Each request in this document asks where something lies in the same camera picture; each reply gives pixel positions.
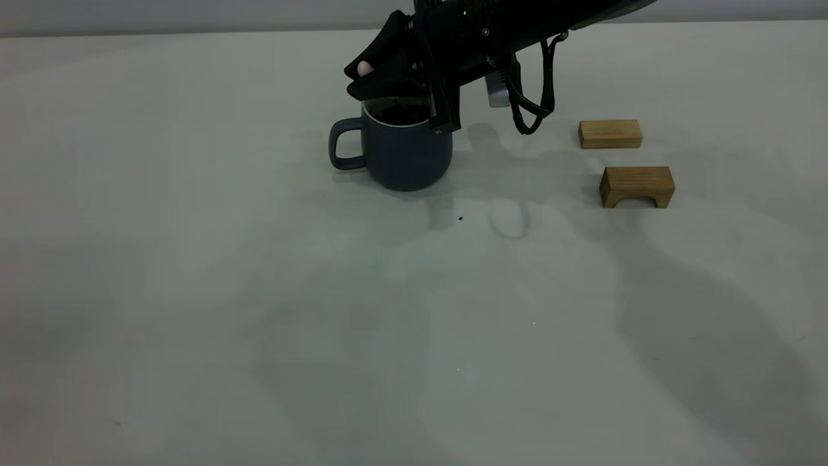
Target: coffee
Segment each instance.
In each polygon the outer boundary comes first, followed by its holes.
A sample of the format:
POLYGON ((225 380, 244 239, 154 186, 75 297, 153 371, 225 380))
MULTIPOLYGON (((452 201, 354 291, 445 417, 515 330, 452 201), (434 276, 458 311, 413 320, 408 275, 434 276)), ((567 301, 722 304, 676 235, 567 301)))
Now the coffee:
POLYGON ((376 115, 374 118, 385 124, 393 126, 408 126, 426 121, 431 117, 431 110, 428 107, 411 104, 395 104, 376 115))

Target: arch-shaped wooden block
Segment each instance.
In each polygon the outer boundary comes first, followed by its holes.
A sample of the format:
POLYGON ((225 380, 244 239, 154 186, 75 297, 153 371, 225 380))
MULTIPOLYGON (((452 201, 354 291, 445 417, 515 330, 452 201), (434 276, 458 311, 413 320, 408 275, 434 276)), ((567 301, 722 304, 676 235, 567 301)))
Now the arch-shaped wooden block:
POLYGON ((656 207, 666 209, 676 184, 669 167, 607 167, 600 189, 605 209, 630 197, 651 197, 656 207))

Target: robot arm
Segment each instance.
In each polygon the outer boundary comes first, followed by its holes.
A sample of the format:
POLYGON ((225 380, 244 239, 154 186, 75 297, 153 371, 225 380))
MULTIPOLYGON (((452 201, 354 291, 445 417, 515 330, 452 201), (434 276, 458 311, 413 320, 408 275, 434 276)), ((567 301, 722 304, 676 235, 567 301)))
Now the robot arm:
POLYGON ((371 45, 345 74, 354 80, 348 92, 357 100, 379 97, 427 97, 431 128, 437 133, 460 129, 460 87, 487 76, 490 103, 503 106, 493 94, 508 92, 515 124, 531 134, 555 108, 552 57, 555 45, 569 30, 620 17, 655 0, 415 0, 415 13, 391 14, 371 45), (552 44, 546 41, 555 36, 552 44), (520 64, 515 54, 540 42, 544 91, 541 103, 522 94, 520 64), (367 61, 374 72, 361 77, 367 61), (520 115, 537 116, 528 128, 520 115))

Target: table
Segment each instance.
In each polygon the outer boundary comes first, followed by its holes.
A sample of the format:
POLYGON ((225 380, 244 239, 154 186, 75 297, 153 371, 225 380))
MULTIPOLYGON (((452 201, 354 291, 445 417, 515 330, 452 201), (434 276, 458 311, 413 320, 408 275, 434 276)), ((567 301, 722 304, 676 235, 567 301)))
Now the table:
POLYGON ((375 34, 0 41, 0 463, 828 462, 828 22, 575 32, 409 194, 326 154, 375 34))

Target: dark gray mug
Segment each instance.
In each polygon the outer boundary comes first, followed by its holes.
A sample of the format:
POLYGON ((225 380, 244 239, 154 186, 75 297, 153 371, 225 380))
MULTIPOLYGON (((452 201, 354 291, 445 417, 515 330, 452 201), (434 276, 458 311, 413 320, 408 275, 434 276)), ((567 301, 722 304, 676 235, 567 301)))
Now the dark gray mug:
POLYGON ((377 115, 400 104, 425 106, 413 97, 387 97, 363 102, 360 118, 344 119, 330 129, 328 155, 339 170, 367 167, 383 186, 394 191, 417 191, 439 180, 451 164, 451 134, 435 134, 428 119, 397 126, 379 121, 377 115), (363 154, 336 157, 336 142, 346 131, 362 131, 363 154))

